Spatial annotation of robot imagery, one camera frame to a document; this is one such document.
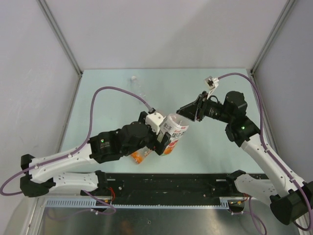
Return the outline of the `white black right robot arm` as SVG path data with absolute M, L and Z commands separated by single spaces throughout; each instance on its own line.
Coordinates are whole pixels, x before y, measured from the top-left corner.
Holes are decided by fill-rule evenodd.
M 253 179 L 242 170 L 229 175 L 225 190 L 230 196 L 246 193 L 270 207 L 274 216 L 285 225 L 295 222 L 313 209 L 313 184 L 294 173 L 267 144 L 260 140 L 261 131 L 246 115 L 243 93 L 230 91 L 224 102 L 212 101 L 202 92 L 195 101 L 179 108 L 177 114 L 191 120 L 204 117 L 225 122 L 225 133 L 231 142 L 245 151 L 270 180 Z

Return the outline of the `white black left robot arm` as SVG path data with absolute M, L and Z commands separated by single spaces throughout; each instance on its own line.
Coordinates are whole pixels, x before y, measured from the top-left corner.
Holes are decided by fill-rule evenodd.
M 159 136 L 164 120 L 165 117 L 158 112 L 148 114 L 143 111 L 138 121 L 114 131 L 101 132 L 87 139 L 82 146 L 67 152 L 42 158 L 23 155 L 21 168 L 25 175 L 20 179 L 23 195 L 39 197 L 54 190 L 104 195 L 109 190 L 104 172 L 73 173 L 72 170 L 84 165 L 118 161 L 144 147 L 161 155 L 170 143 L 168 133 Z

